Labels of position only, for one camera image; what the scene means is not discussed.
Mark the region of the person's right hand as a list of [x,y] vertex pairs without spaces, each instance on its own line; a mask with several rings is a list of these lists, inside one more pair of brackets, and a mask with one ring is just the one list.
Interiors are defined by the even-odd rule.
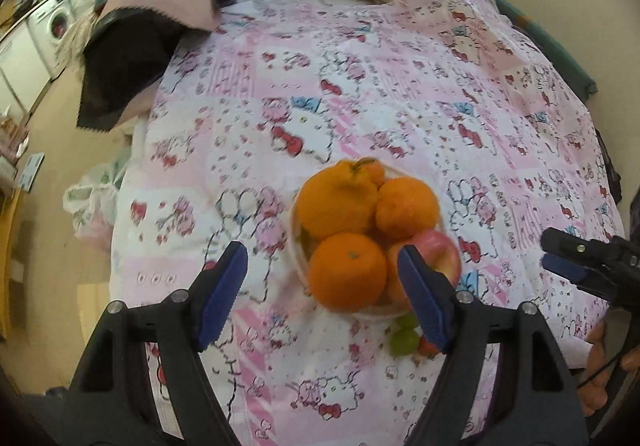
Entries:
[[591,348],[585,370],[586,379],[578,386],[580,405],[586,417],[592,416],[608,401],[605,387],[610,375],[605,368],[605,333],[606,324],[600,322],[587,336],[587,342],[591,344]]

